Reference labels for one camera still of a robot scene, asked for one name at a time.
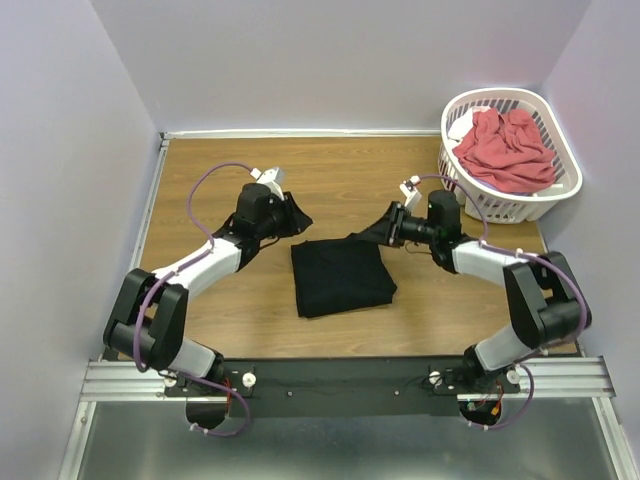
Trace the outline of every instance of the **metal frame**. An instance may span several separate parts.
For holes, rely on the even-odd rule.
[[[368,137],[438,134],[434,131],[349,131],[349,130],[220,130],[210,132],[173,132],[162,135],[163,142],[158,153],[158,163],[147,197],[144,216],[130,268],[140,263],[142,251],[149,230],[162,169],[171,138],[263,138],[287,136],[333,136]],[[578,351],[584,355],[582,346],[576,343]],[[527,361],[535,380],[535,398],[577,398],[593,399],[596,414],[606,441],[616,474],[621,480],[640,479],[637,466],[629,449],[624,430],[616,417],[611,397],[615,396],[604,359],[589,357],[548,357]],[[524,398],[529,389],[528,378],[522,369],[520,373],[521,393],[509,394],[511,398]],[[83,382],[80,401],[74,419],[71,435],[59,474],[59,480],[78,478],[82,459],[89,440],[91,425],[98,402],[224,402],[225,397],[169,398],[164,395],[164,380],[156,372],[139,373],[133,362],[90,362]],[[460,395],[459,400],[473,400],[473,395]]]

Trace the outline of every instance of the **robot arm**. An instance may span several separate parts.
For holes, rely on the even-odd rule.
[[[188,303],[224,276],[244,268],[260,251],[262,240],[298,235],[313,223],[291,193],[282,191],[279,168],[251,174],[257,181],[242,188],[235,212],[213,234],[213,246],[209,240],[172,265],[151,273],[134,269],[126,275],[103,334],[106,346],[133,356],[136,317],[143,300],[158,279],[175,272],[152,299],[153,321],[145,312],[142,360],[155,370],[220,379],[222,355],[184,337]],[[184,268],[189,262],[195,263]]]
[[[400,247],[407,241],[428,245],[434,262],[446,271],[473,275],[505,288],[511,322],[465,351],[461,375],[467,383],[498,373],[577,330],[581,309],[569,285],[550,269],[532,261],[536,255],[522,258],[491,250],[486,243],[483,245],[462,233],[460,205],[453,192],[431,192],[427,218],[414,217],[418,182],[415,177],[403,183],[400,189],[407,197],[404,205],[392,202],[384,216],[360,236],[390,247]],[[540,258],[577,285],[562,254],[550,252]],[[586,327],[590,324],[587,307]]]

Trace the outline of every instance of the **metal floor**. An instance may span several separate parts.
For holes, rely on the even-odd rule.
[[[507,400],[506,414],[520,405]],[[230,439],[188,427],[184,403],[99,403],[79,478],[617,478],[589,398],[534,400],[517,424],[496,432],[429,416],[257,419]]]

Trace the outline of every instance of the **wire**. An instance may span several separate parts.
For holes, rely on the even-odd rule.
[[[497,381],[497,380],[496,380],[495,385],[498,387],[498,389],[499,389],[499,391],[500,391],[501,393],[504,393],[504,390],[503,390],[503,388],[502,388],[502,385],[500,384],[500,382],[499,382],[499,381]],[[486,395],[485,395],[481,400],[479,400],[477,403],[476,403],[476,402],[473,402],[473,403],[475,403],[475,404],[476,404],[476,408],[481,407],[482,405],[484,405],[485,403],[487,403],[487,400],[489,400],[489,397],[491,397],[493,394],[494,394],[494,392],[493,392],[493,388],[491,388],[491,389],[489,390],[489,392],[488,392],[488,393],[487,393],[487,394],[486,394]]]
[[[413,250],[413,251],[409,250],[409,242],[406,242],[404,244],[404,249],[407,251],[407,253],[410,253],[412,255],[416,253],[420,255],[431,255],[431,252],[423,252],[421,250]]]
[[[446,175],[439,175],[436,173],[419,175],[419,178],[420,180],[423,180],[425,178],[439,178],[439,179],[451,182],[452,184],[460,188],[460,190],[462,190],[462,192],[471,201],[471,204],[474,206],[474,208],[478,212],[478,215],[480,215],[480,220],[482,221],[483,233],[482,233],[482,236],[478,239],[478,242],[481,248],[484,248],[485,250],[488,250],[490,252],[500,253],[502,255],[509,255],[515,258],[524,258],[529,261],[538,263],[542,265],[544,268],[551,270],[553,273],[555,273],[558,277],[560,277],[560,279],[562,279],[567,284],[569,289],[573,292],[574,296],[576,297],[576,301],[578,302],[578,305],[580,307],[580,318],[578,320],[578,326],[576,327],[573,334],[570,334],[566,338],[560,339],[557,342],[552,342],[548,345],[545,345],[545,347],[555,347],[558,345],[562,345],[564,343],[574,342],[587,326],[587,302],[584,299],[584,295],[582,295],[582,292],[580,291],[578,286],[575,284],[575,282],[571,278],[569,278],[569,276],[566,273],[564,273],[562,270],[560,270],[558,267],[548,262],[544,258],[540,258],[537,255],[533,255],[530,253],[522,253],[518,251],[508,250],[505,248],[494,247],[492,245],[489,245],[486,241],[487,236],[489,235],[489,223],[487,222],[487,218],[485,217],[482,210],[480,210],[480,208],[478,207],[478,203],[471,196],[469,191],[460,184],[460,182],[458,182],[457,180],[451,177],[447,177]],[[517,361],[522,361],[527,358],[531,358],[532,356],[535,356],[535,355],[537,355],[537,353],[529,354],[523,358],[518,359]]]
[[[204,378],[194,377],[193,375],[189,375],[188,373],[183,373],[183,375],[185,376],[185,378],[188,378],[191,381],[198,382],[198,383],[201,383],[202,385],[206,385],[208,387],[226,392],[229,395],[233,395],[235,398],[238,399],[238,401],[242,405],[242,408],[244,408],[244,412],[245,412],[244,421],[242,422],[242,425],[240,425],[238,428],[230,432],[216,432],[215,430],[202,428],[197,423],[191,424],[191,427],[194,430],[198,430],[199,432],[202,432],[205,435],[209,435],[210,437],[235,437],[236,435],[238,435],[240,432],[242,432],[245,428],[249,426],[249,424],[251,423],[251,410],[249,408],[249,404],[242,397],[242,395],[236,392],[233,388],[227,387],[226,385],[221,385],[219,383],[210,382],[209,380],[205,380]]]
[[[276,244],[276,243],[278,243],[279,241],[280,241],[280,237],[277,237],[277,238],[276,238],[274,241],[272,241],[272,242],[269,242],[269,243],[267,243],[267,244],[265,244],[265,245],[260,245],[260,251],[264,250],[265,248],[269,248],[269,247],[271,247],[272,245],[275,245],[275,244]]]
[[[482,236],[478,239],[478,243],[480,245],[480,248],[484,248],[490,252],[495,252],[495,253],[500,253],[503,255],[509,255],[515,258],[524,258],[526,260],[538,263],[540,265],[542,265],[544,268],[551,270],[553,273],[555,273],[558,277],[560,277],[560,279],[562,279],[569,287],[569,289],[573,292],[573,294],[575,295],[575,298],[578,302],[578,305],[580,306],[580,318],[578,320],[578,326],[576,328],[576,330],[573,332],[573,334],[562,338],[556,342],[551,342],[548,345],[546,345],[545,347],[555,347],[558,345],[562,345],[564,343],[568,343],[568,342],[573,342],[575,341],[580,334],[584,331],[584,329],[587,326],[587,303],[586,300],[584,299],[584,296],[582,295],[582,292],[580,291],[580,289],[578,288],[578,286],[575,284],[575,282],[569,278],[569,276],[564,273],[562,270],[560,270],[558,267],[556,267],[555,265],[553,265],[552,263],[548,262],[547,260],[545,260],[544,258],[540,258],[536,255],[533,254],[529,254],[529,253],[523,253],[521,251],[512,251],[512,250],[507,250],[504,248],[499,248],[499,247],[494,247],[492,245],[487,244],[487,237],[489,235],[489,222],[487,222],[487,218],[485,217],[484,213],[482,212],[482,210],[480,210],[480,207],[478,206],[478,203],[476,202],[476,200],[471,196],[471,194],[469,193],[469,191],[460,184],[460,182],[458,182],[457,180],[451,178],[451,177],[447,177],[446,175],[440,175],[440,174],[436,174],[436,173],[432,173],[432,174],[427,174],[427,175],[419,175],[420,180],[424,180],[425,178],[439,178],[441,180],[445,180],[448,181],[452,184],[454,184],[455,186],[457,186],[460,190],[462,190],[462,192],[467,196],[467,198],[469,199],[469,201],[471,202],[471,204],[473,205],[473,207],[476,209],[476,211],[478,212],[478,215],[480,216],[480,220],[482,221],[482,227],[483,227],[483,233]],[[539,354],[538,351],[535,352],[531,352],[528,355],[525,355],[524,357],[516,360],[514,362],[521,362],[524,361],[526,359],[529,359],[531,357],[535,357]],[[526,401],[524,402],[524,405],[522,406],[522,408],[518,411],[518,413],[516,413],[513,417],[509,418],[507,421],[503,422],[503,423],[499,423],[497,425],[493,425],[493,426],[488,426],[488,425],[480,425],[480,424],[476,424],[473,422],[469,422],[470,424],[476,425],[478,427],[481,427],[483,429],[488,429],[488,430],[499,430],[502,428],[505,428],[509,425],[512,425],[514,422],[516,422],[520,417],[522,417],[522,415],[524,415],[524,413],[527,411],[527,409],[529,408],[529,406],[531,405],[531,400],[533,399],[533,392],[534,392],[534,385],[533,385],[533,375],[531,374],[531,371],[529,370],[528,367],[526,367],[524,364],[520,365],[524,371],[527,373],[528,377],[529,377],[529,382],[531,383],[531,389],[529,390],[529,396],[527,397]]]
[[[522,407],[520,407],[520,410],[518,410],[518,412],[515,415],[509,417],[504,422],[497,423],[496,425],[480,425],[479,423],[474,423],[469,421],[470,426],[475,426],[483,430],[502,430],[503,428],[507,428],[508,426],[516,423],[525,414],[525,412],[531,406],[531,401],[533,400],[533,394],[535,391],[535,384],[533,381],[533,374],[531,373],[531,370],[529,370],[529,367],[527,367],[525,364],[520,364],[519,366],[526,372],[527,376],[529,377],[529,395],[527,396],[527,399],[524,401],[524,404],[522,405]],[[499,400],[500,405],[502,404],[503,396],[504,396],[504,390],[500,395],[500,400]]]
[[[225,387],[231,388],[231,382],[229,381],[228,378],[224,379],[224,385]],[[229,413],[230,408],[231,408],[231,394],[227,393],[227,413]]]
[[[178,266],[178,268],[176,268],[176,270],[167,273],[164,277],[162,277],[159,280],[157,280],[151,286],[151,288],[149,289],[149,291],[145,295],[144,300],[142,301],[142,305],[140,305],[140,310],[138,312],[138,316],[136,317],[136,324],[135,324],[135,329],[134,329],[134,333],[133,333],[133,361],[134,361],[134,363],[136,365],[136,368],[138,369],[139,372],[146,372],[147,370],[149,370],[149,366],[148,365],[144,365],[142,363],[142,355],[141,355],[141,352],[140,352],[140,336],[142,334],[142,325],[144,323],[145,313],[146,313],[147,309],[149,308],[149,306],[151,305],[151,302],[153,301],[153,298],[155,297],[156,293],[158,292],[160,287],[162,285],[164,285],[166,282],[171,280],[173,277],[175,277],[177,274],[179,274],[184,269],[189,268],[192,265],[195,265],[196,263],[198,263],[200,260],[202,260],[203,258],[208,256],[213,251],[213,246],[214,246],[214,242],[215,242],[215,240],[213,238],[213,233],[207,227],[205,227],[196,218],[196,216],[193,214],[193,210],[192,210],[193,196],[196,193],[196,190],[198,189],[198,187],[202,184],[202,182],[204,182],[206,180],[206,178],[209,175],[211,175],[216,170],[221,169],[222,167],[231,167],[231,166],[244,168],[248,172],[251,172],[253,170],[251,167],[249,167],[248,165],[246,165],[244,163],[239,163],[239,162],[220,163],[218,165],[215,165],[215,166],[211,167],[209,170],[207,170],[204,173],[204,175],[202,175],[200,177],[200,179],[198,179],[198,181],[193,185],[193,187],[191,188],[191,191],[189,192],[189,196],[187,197],[187,215],[189,216],[189,218],[191,219],[193,224],[196,227],[198,227],[200,230],[202,230],[202,232],[207,236],[207,238],[209,239],[209,242],[211,242],[211,249],[205,250],[204,252],[202,252],[201,254],[195,256],[194,258],[192,258],[190,260],[187,260],[184,263],[180,264]],[[215,432],[214,430],[208,430],[208,429],[202,428],[202,427],[200,427],[199,425],[196,425],[196,424],[193,424],[192,428],[194,428],[195,430],[199,430],[199,431],[205,433],[206,435],[213,436],[213,437],[232,437],[234,435],[239,434],[241,431],[243,431],[247,427],[247,425],[249,425],[249,423],[251,422],[251,412],[250,412],[250,409],[249,409],[249,405],[247,404],[247,401],[242,397],[242,395],[240,395],[238,392],[236,392],[235,390],[233,390],[232,388],[230,388],[228,386],[220,385],[218,383],[214,383],[214,382],[211,382],[209,380],[205,380],[203,378],[194,377],[193,375],[190,375],[190,374],[185,373],[185,372],[177,372],[177,373],[182,374],[185,378],[188,378],[189,380],[191,380],[193,382],[201,383],[202,385],[206,385],[208,387],[212,387],[212,388],[215,388],[217,390],[220,390],[222,392],[227,393],[227,401],[230,399],[229,395],[234,396],[236,399],[238,399],[238,401],[240,402],[240,404],[242,405],[242,407],[245,410],[244,422],[242,423],[242,425],[240,427],[238,427],[234,431],[231,431],[231,432]]]
[[[502,398],[504,397],[504,388],[502,387],[502,384],[500,382],[496,382],[498,384],[498,388],[500,389],[500,397],[498,398],[498,404],[496,405],[498,407],[498,410],[500,410],[502,408]]]

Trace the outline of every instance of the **black mounting plate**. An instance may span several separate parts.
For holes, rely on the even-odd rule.
[[[493,389],[496,380],[505,393],[520,391],[504,375],[474,388],[446,381],[431,384],[431,372],[438,371],[446,379],[447,372],[459,367],[462,359],[462,356],[226,359],[224,366],[231,385],[245,397],[254,418],[457,416],[459,394],[485,394]],[[247,389],[242,385],[242,377],[249,372],[257,381]],[[210,396],[211,391],[182,379],[166,394]],[[237,401],[231,402],[230,416],[244,416]]]

